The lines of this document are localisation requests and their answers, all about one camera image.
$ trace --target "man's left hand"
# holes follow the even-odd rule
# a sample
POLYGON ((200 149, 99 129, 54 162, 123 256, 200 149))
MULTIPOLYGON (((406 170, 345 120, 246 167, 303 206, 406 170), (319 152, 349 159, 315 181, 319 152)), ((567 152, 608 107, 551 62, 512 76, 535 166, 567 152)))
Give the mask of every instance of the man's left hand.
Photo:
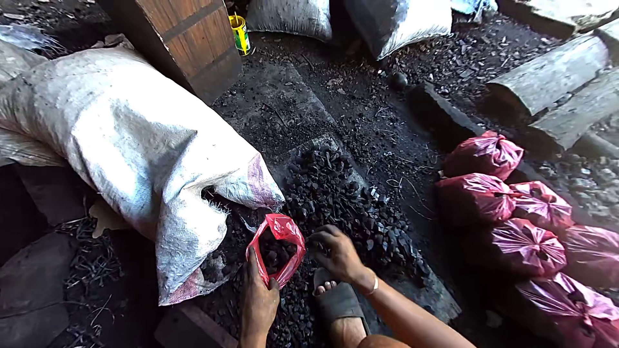
POLYGON ((264 347, 279 304, 279 284, 271 278, 269 287, 264 285, 253 247, 249 249, 249 260, 245 268, 239 347, 264 347))

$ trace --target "foot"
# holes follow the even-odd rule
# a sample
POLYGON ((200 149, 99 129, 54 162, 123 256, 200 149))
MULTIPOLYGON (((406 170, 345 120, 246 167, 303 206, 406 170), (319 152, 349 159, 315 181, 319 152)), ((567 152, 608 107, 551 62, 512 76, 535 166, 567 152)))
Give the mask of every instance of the foot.
MULTIPOLYGON (((325 282, 316 288, 316 295, 320 296, 334 287, 334 281, 325 282)), ((357 348, 359 343, 367 336, 361 318, 341 318, 331 323, 329 335, 332 345, 336 348, 357 348)))

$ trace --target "tied red plastic bag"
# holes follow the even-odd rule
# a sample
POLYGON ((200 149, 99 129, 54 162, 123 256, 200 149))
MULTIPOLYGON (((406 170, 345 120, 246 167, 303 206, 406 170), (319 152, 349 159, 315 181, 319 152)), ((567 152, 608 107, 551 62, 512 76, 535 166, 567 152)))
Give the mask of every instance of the tied red plastic bag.
POLYGON ((535 226, 555 233, 571 227, 572 206, 539 181, 510 185, 514 192, 522 193, 516 197, 514 217, 531 221, 535 226))
POLYGON ((448 177, 470 173, 493 175, 507 179, 516 169, 524 150, 493 131, 461 142, 445 160, 444 173, 448 177))
POLYGON ((591 287, 619 287, 619 235, 598 227, 574 226, 559 234, 568 265, 564 273, 591 287))
POLYGON ((554 276, 567 263, 557 236, 524 219, 509 219, 469 239, 477 242, 466 246, 469 261, 527 279, 554 276))
POLYGON ((499 178, 473 173, 436 183, 443 217, 454 226, 494 224, 508 220, 514 194, 499 178))
POLYGON ((282 214, 267 214, 264 217, 264 221, 258 227, 256 234, 254 235, 254 239, 251 240, 249 245, 247 246, 247 250, 245 251, 245 258, 249 259, 249 247, 253 246, 256 251, 256 256, 258 257, 258 270, 260 272, 260 277, 264 281, 264 284, 269 286, 269 279, 275 278, 277 283, 279 283, 279 288, 281 289, 286 285, 286 283, 292 277, 292 274, 297 270, 303 257, 305 255, 305 238, 299 231, 299 228, 295 224, 295 222, 282 214), (293 243, 297 246, 297 252, 290 258, 286 266, 284 266, 279 272, 275 274, 267 274, 266 267, 264 266, 264 261, 262 260, 262 255, 260 255, 260 245, 258 244, 258 238, 260 235, 266 231, 267 226, 271 228, 271 232, 273 233, 273 237, 276 240, 285 240, 293 243))
POLYGON ((619 308, 563 273, 520 283, 498 295, 503 297, 498 306, 504 314, 558 347, 619 344, 619 308))

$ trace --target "wrist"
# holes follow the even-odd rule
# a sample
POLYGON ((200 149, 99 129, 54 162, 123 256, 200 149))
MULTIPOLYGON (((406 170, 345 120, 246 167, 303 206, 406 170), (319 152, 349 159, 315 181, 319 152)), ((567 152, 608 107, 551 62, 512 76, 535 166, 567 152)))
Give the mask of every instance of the wrist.
POLYGON ((376 273, 370 268, 363 266, 355 273, 352 279, 352 284, 361 290, 363 294, 369 294, 374 290, 376 283, 376 273))

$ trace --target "man's right hand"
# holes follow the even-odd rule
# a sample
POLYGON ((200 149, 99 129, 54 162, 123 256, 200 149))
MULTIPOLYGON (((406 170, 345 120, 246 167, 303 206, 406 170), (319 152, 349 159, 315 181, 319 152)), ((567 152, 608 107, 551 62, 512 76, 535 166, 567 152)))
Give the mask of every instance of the man's right hand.
POLYGON ((372 290, 374 286, 374 272, 361 263, 359 255, 352 241, 344 232, 333 225, 325 225, 310 235, 308 242, 320 242, 330 249, 331 257, 320 252, 312 257, 325 267, 336 278, 361 287, 363 290, 372 290))

